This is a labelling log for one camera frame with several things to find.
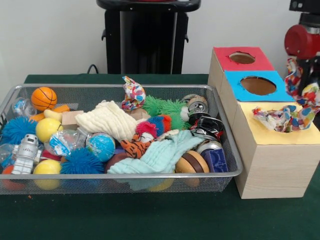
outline white robot figure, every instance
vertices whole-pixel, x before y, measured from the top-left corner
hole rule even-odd
[[[20,145],[14,145],[12,158],[15,160],[11,174],[31,174],[34,162],[40,161],[42,151],[38,148],[36,135],[27,134]]]

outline green tablecloth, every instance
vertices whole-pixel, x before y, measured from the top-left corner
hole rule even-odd
[[[207,75],[131,75],[153,84],[205,84]],[[31,75],[26,83],[122,83],[119,75]],[[241,200],[224,192],[0,196],[0,240],[319,239],[320,171],[304,198]]]

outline cream knit cloth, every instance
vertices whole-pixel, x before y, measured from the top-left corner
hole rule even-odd
[[[131,140],[136,121],[119,108],[114,101],[102,101],[94,110],[75,116],[76,123],[89,133],[106,133],[118,140]]]

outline colorful crumpled paper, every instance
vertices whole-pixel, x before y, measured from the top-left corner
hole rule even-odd
[[[142,107],[146,99],[144,88],[127,76],[122,78],[125,81],[125,84],[123,85],[125,95],[124,100],[121,103],[121,108],[125,111],[132,111]]]
[[[308,129],[313,122],[316,114],[320,111],[320,87],[317,81],[307,85],[302,94],[299,95],[298,89],[303,74],[294,58],[287,61],[288,76],[285,78],[286,92],[292,96],[296,102],[302,105],[301,110],[297,110],[294,105],[284,106],[280,110],[263,110],[260,107],[253,109],[254,117],[268,129],[277,132],[290,133]]]

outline wire mesh basket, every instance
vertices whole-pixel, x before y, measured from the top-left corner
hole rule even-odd
[[[2,126],[14,118],[12,103],[19,97],[30,98],[40,84],[23,84],[10,90],[0,106]],[[120,84],[47,84],[58,96],[58,105],[71,110],[91,111],[102,100],[120,106],[124,98]],[[225,127],[221,137],[229,172],[172,174],[0,174],[0,195],[9,194],[96,194],[143,192],[222,192],[232,177],[242,172],[241,158],[228,120],[215,88],[207,85],[144,85],[147,95],[164,100],[182,99],[197,94],[207,99],[209,114],[220,118]],[[199,181],[190,187],[188,181]]]

